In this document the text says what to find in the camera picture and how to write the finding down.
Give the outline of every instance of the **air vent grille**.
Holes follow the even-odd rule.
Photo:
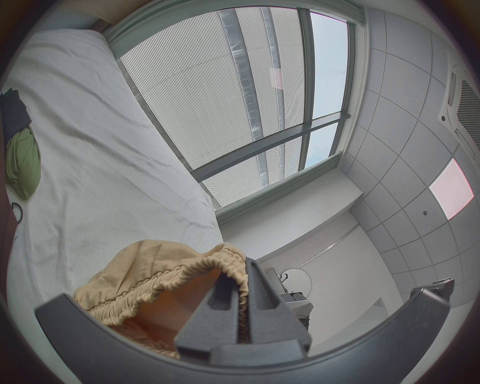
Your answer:
[[[462,94],[456,115],[480,151],[480,100],[465,80],[462,81]]]

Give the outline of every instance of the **tan cloth bag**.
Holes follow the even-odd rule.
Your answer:
[[[239,325],[247,321],[245,256],[228,243],[206,253],[171,241],[143,240],[120,251],[73,298],[123,336],[178,358],[173,338],[223,272],[239,285]]]

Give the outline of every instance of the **dark gray cloth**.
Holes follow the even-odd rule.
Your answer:
[[[3,150],[7,150],[8,141],[32,122],[27,107],[20,100],[18,91],[11,88],[0,94],[1,120],[3,124]]]

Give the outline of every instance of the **white sheet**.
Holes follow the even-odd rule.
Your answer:
[[[72,294],[125,246],[179,241],[199,252],[222,242],[210,198],[143,113],[103,36],[35,35],[5,88],[32,119],[42,177],[25,202],[10,256],[12,316],[34,350],[67,382],[76,378],[48,343],[34,308]]]

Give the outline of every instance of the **square light panel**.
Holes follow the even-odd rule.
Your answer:
[[[450,160],[429,188],[448,220],[465,208],[475,196],[455,159]]]

